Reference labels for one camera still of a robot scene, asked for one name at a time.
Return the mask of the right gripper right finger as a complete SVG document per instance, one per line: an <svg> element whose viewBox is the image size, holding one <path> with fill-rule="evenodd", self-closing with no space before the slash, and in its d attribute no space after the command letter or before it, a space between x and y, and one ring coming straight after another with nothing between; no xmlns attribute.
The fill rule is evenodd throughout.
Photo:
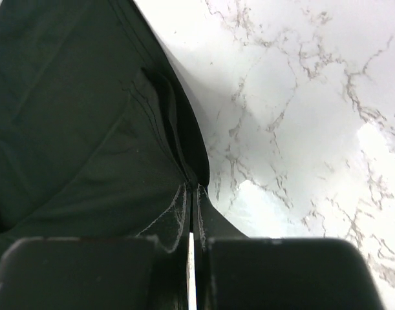
<svg viewBox="0 0 395 310"><path fill-rule="evenodd" d="M210 238L248 239L243 232L214 208L206 188L202 185L198 185L193 192L192 218L195 243L199 244L202 251L207 249Z"/></svg>

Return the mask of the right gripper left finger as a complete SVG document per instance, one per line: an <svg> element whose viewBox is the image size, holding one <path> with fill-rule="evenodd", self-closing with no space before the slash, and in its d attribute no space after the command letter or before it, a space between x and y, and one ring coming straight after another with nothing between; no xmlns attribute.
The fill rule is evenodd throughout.
<svg viewBox="0 0 395 310"><path fill-rule="evenodd" d="M189 184L178 186L174 195L149 198L141 208L141 222L136 237L153 237L166 253L176 251L186 234L189 216Z"/></svg>

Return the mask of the black t shirt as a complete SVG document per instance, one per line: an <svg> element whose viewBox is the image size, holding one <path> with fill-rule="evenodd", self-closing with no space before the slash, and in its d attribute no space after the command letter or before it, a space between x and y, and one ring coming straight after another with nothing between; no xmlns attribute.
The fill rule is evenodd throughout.
<svg viewBox="0 0 395 310"><path fill-rule="evenodd" d="M207 186L189 100L133 1L0 6L0 240L146 229Z"/></svg>

